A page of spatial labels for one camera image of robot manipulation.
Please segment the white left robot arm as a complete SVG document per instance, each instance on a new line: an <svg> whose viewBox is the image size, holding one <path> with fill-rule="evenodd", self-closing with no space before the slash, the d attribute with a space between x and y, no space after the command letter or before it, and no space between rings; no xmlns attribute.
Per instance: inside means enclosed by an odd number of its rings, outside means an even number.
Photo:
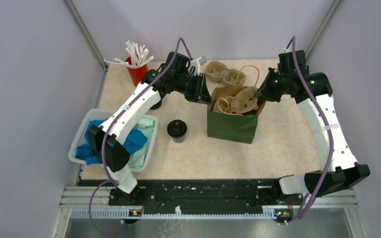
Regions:
<svg viewBox="0 0 381 238"><path fill-rule="evenodd" d="M90 126L87 135L92 154L102 163L109 181L121 190L127 205L135 204L139 191L137 180L128 165L130 153L124 143L142 116L171 92L182 93L189 102L211 104L212 98L200 71L205 57L190 59L170 52L159 69L150 69L128 100L99 126Z"/></svg>

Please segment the green brown paper bag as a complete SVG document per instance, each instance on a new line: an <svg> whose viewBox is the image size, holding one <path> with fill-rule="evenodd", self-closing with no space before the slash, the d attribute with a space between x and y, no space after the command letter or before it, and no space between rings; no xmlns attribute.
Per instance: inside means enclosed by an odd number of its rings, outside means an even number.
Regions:
<svg viewBox="0 0 381 238"><path fill-rule="evenodd" d="M207 107L207 136L216 139L251 144L258 126L258 117L266 101L258 99L258 109L244 114L226 112L231 99L247 87L257 87L260 77L259 69L256 81L249 86L216 87L211 97L213 103Z"/></svg>

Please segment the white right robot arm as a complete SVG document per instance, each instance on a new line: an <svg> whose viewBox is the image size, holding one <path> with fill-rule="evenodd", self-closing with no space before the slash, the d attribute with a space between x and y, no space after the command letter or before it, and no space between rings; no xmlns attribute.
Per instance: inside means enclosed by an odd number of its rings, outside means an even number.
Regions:
<svg viewBox="0 0 381 238"><path fill-rule="evenodd" d="M271 198L285 204L292 194L327 194L350 189L370 175L351 152L334 108L333 90L323 72L310 73L305 52L281 53L254 97L280 102L290 95L305 115L319 154L319 170L285 176L273 182Z"/></svg>

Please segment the black cup lid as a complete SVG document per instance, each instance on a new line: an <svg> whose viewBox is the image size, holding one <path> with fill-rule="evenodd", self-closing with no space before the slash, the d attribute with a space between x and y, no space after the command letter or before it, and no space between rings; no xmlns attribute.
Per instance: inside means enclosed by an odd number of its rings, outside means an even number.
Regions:
<svg viewBox="0 0 381 238"><path fill-rule="evenodd" d="M167 133L172 138L183 137L186 135L187 131L188 131L187 124L180 119L172 120L167 125Z"/></svg>

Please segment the black printed coffee cup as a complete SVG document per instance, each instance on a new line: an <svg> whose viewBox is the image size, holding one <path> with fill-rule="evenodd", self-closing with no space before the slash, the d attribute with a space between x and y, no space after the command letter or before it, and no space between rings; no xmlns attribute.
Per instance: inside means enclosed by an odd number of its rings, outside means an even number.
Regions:
<svg viewBox="0 0 381 238"><path fill-rule="evenodd" d="M181 137L173 137L172 140L176 143L181 143L185 140L185 136L181 136Z"/></svg>

